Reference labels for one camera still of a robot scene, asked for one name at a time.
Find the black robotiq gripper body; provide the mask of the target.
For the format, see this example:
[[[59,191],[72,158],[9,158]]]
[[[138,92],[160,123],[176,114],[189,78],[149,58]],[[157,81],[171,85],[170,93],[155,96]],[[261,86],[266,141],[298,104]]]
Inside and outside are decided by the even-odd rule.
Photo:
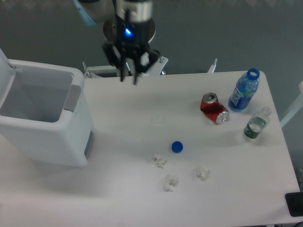
[[[149,45],[152,26],[151,18],[134,21],[130,14],[115,15],[116,36],[112,44],[115,51],[122,53],[125,58],[140,61],[141,56],[148,54],[152,57],[152,49]]]

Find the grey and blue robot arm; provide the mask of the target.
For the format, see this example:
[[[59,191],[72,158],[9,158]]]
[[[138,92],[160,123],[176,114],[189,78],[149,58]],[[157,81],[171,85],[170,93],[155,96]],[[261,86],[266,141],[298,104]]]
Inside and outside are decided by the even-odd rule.
[[[75,0],[74,5],[82,20],[89,26],[113,20],[116,35],[103,44],[111,66],[125,78],[126,61],[134,63],[133,84],[146,73],[160,57],[160,52],[150,47],[153,1],[151,0]]]

